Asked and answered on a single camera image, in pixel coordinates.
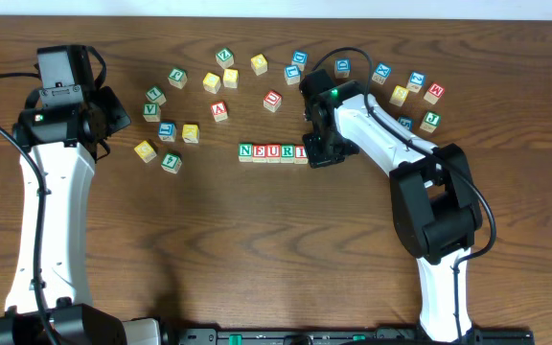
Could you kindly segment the red I block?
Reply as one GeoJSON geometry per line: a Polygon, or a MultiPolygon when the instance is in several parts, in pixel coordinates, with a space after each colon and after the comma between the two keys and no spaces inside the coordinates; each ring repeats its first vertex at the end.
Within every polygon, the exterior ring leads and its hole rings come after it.
{"type": "Polygon", "coordinates": [[[294,151],[294,163],[295,164],[308,164],[309,159],[305,150],[305,147],[303,145],[295,146],[294,151]]]}

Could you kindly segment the green R block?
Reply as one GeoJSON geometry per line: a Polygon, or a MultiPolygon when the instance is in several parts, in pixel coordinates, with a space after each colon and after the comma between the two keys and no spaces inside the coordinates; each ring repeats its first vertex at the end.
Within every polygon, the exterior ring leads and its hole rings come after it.
{"type": "Polygon", "coordinates": [[[281,145],[280,162],[293,163],[295,160],[295,146],[292,144],[281,145]]]}

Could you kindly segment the red U block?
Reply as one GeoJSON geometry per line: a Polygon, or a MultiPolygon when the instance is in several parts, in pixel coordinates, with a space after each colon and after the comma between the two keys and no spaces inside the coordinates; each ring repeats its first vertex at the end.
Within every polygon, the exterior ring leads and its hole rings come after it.
{"type": "Polygon", "coordinates": [[[282,146],[280,144],[270,144],[265,146],[266,162],[278,164],[281,162],[282,146]]]}
{"type": "Polygon", "coordinates": [[[264,108],[271,112],[276,112],[282,104],[283,97],[274,90],[270,90],[264,97],[264,108]]]}

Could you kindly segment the red E block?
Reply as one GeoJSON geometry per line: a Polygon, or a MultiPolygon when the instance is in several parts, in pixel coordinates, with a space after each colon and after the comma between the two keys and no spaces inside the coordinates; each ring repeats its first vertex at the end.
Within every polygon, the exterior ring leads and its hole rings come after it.
{"type": "Polygon", "coordinates": [[[252,147],[252,162],[266,163],[266,145],[254,145],[252,147]]]}

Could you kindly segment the green N block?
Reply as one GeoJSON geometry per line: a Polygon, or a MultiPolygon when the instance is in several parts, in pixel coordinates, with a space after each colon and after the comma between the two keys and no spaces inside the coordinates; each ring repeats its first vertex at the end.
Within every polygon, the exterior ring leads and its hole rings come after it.
{"type": "Polygon", "coordinates": [[[252,162],[253,145],[251,143],[239,143],[238,158],[240,162],[252,162]]]}

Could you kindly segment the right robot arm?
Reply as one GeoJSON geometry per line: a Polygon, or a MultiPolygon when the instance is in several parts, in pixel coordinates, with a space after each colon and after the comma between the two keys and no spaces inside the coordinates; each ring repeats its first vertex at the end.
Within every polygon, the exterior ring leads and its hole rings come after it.
{"type": "Polygon", "coordinates": [[[464,259],[482,224],[465,153],[414,135],[357,81],[336,84],[325,70],[316,70],[299,90],[312,123],[303,137],[310,166],[339,164],[364,151],[385,172],[394,228],[419,268],[420,326],[433,341],[464,338],[472,329],[464,259]]]}

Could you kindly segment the green 7 block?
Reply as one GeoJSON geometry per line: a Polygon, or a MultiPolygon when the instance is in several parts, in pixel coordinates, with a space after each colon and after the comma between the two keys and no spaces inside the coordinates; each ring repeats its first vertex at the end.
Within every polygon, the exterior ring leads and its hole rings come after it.
{"type": "Polygon", "coordinates": [[[146,97],[150,103],[158,105],[163,105],[167,101],[164,91],[157,85],[147,90],[146,97]]]}

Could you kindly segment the blue L block lower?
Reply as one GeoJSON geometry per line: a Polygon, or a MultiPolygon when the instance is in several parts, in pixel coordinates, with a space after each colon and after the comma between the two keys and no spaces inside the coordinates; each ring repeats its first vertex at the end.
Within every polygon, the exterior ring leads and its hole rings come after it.
{"type": "Polygon", "coordinates": [[[176,137],[175,123],[161,122],[158,128],[158,137],[164,142],[174,142],[176,137]]]}

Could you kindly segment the blue l block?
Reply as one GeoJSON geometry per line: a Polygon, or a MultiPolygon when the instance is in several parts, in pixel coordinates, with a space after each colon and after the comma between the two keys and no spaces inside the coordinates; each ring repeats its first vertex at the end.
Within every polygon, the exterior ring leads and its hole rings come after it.
{"type": "Polygon", "coordinates": [[[287,85],[293,85],[300,82],[301,70],[297,65],[288,65],[284,69],[284,75],[287,85]]]}
{"type": "Polygon", "coordinates": [[[158,128],[158,137],[164,142],[174,142],[176,137],[175,123],[161,122],[158,128]]]}

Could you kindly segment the blue D block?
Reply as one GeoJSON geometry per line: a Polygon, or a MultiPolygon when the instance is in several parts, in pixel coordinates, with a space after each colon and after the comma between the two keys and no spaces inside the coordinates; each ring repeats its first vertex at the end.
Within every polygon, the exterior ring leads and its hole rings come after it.
{"type": "Polygon", "coordinates": [[[351,73],[351,61],[348,58],[340,58],[334,62],[334,76],[337,79],[346,79],[351,73]]]}

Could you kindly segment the blue 5 block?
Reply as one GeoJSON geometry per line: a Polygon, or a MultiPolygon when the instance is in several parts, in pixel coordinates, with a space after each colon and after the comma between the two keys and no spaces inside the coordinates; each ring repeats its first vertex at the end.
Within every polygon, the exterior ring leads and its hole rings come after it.
{"type": "Polygon", "coordinates": [[[409,117],[405,117],[405,116],[399,117],[398,118],[398,123],[400,125],[402,125],[403,127],[405,127],[409,131],[411,131],[413,126],[414,126],[414,120],[409,118],[409,117]]]}

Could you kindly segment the blue X block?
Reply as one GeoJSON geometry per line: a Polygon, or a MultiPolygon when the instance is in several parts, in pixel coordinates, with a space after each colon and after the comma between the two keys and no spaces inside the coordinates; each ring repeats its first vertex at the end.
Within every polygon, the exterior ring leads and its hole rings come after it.
{"type": "Polygon", "coordinates": [[[372,81],[380,85],[385,84],[391,74],[391,71],[392,69],[390,66],[380,62],[373,73],[372,81]]]}

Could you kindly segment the red A block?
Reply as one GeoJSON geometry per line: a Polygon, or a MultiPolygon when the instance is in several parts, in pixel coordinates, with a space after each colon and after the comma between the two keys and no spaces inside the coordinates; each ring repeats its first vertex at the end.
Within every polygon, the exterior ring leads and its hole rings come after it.
{"type": "Polygon", "coordinates": [[[228,110],[225,102],[216,102],[210,105],[211,113],[216,122],[228,119],[228,110]]]}

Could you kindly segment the blue 2 block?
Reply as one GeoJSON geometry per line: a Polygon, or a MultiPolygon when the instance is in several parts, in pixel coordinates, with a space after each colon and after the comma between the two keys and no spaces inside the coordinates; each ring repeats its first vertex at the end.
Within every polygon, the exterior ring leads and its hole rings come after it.
{"type": "Polygon", "coordinates": [[[426,82],[426,75],[420,72],[413,71],[408,79],[406,89],[418,93],[426,82]]]}

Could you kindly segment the yellow S block left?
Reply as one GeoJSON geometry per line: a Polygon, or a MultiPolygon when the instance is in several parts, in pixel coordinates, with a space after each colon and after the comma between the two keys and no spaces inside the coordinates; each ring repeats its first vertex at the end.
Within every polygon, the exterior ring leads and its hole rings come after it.
{"type": "Polygon", "coordinates": [[[239,71],[237,69],[225,69],[222,81],[226,88],[237,88],[239,85],[239,71]]]}

